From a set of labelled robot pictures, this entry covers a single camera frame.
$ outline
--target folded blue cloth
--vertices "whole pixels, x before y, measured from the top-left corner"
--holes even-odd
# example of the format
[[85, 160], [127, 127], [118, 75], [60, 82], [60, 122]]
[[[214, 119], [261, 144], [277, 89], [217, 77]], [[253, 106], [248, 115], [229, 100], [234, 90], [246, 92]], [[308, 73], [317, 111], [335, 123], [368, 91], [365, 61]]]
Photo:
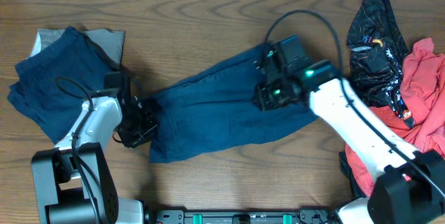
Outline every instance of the folded blue cloth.
[[149, 161], [181, 161], [205, 152], [279, 140], [316, 119], [302, 104], [260, 111], [252, 102], [264, 75], [254, 61], [262, 45], [163, 90], [148, 101], [159, 129]]
[[[103, 89], [105, 74], [111, 72], [104, 58], [87, 36], [68, 27], [55, 43], [15, 66], [19, 81], [10, 87], [8, 100], [56, 143], [78, 118], [82, 100], [62, 93], [54, 79], [63, 76], [88, 90]], [[84, 96], [68, 82], [59, 84], [72, 94]]]

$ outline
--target green light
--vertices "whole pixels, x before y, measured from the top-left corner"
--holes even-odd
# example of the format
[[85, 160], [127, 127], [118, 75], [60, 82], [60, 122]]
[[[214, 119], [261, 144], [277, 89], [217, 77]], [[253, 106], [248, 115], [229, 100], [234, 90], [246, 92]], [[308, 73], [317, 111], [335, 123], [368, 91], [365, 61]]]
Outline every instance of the green light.
[[308, 77], [312, 76], [313, 74], [314, 74], [313, 70], [307, 70], [306, 71], [306, 76], [308, 76]]

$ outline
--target wooden table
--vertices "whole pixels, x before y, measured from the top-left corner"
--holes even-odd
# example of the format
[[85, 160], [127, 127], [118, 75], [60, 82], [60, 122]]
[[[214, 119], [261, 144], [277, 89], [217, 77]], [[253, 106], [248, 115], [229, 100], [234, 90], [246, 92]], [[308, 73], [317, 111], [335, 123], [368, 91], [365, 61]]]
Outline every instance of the wooden table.
[[[127, 32], [123, 63], [152, 93], [259, 44], [286, 11], [326, 16], [343, 44], [362, 0], [0, 0], [0, 222], [37, 223], [31, 157], [53, 147], [6, 100], [14, 65], [28, 56], [38, 28]], [[445, 52], [445, 0], [391, 0], [410, 48], [431, 37]], [[298, 34], [316, 58], [334, 59], [327, 29], [308, 16], [289, 18], [273, 39]], [[345, 58], [348, 56], [343, 46]], [[234, 147], [187, 161], [149, 164], [149, 145], [110, 142], [106, 158], [120, 196], [188, 209], [295, 209], [351, 199], [339, 169], [343, 142], [317, 120], [274, 143]]]

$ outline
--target black fabric with print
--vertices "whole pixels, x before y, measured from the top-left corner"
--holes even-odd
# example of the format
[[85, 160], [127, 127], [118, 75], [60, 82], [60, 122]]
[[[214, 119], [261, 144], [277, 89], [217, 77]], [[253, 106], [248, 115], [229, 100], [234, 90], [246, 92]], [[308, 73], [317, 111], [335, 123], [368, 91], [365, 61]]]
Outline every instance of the black fabric with print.
[[400, 84], [408, 48], [389, 0], [363, 0], [349, 28], [347, 45], [355, 92], [367, 106], [390, 106], [402, 118], [407, 107]]

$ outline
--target red clothing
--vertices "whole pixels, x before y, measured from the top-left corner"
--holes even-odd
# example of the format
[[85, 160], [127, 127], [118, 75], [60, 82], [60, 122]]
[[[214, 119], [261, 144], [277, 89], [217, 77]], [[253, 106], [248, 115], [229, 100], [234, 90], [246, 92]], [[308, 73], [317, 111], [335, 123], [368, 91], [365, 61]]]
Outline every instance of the red clothing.
[[[421, 152], [436, 150], [445, 154], [445, 54], [434, 54], [431, 38], [414, 44], [413, 51], [405, 57], [400, 92], [411, 110], [415, 127], [409, 129], [388, 107], [370, 109], [394, 133], [416, 146]], [[354, 178], [363, 192], [370, 196], [374, 184], [366, 166], [346, 145], [346, 157]]]

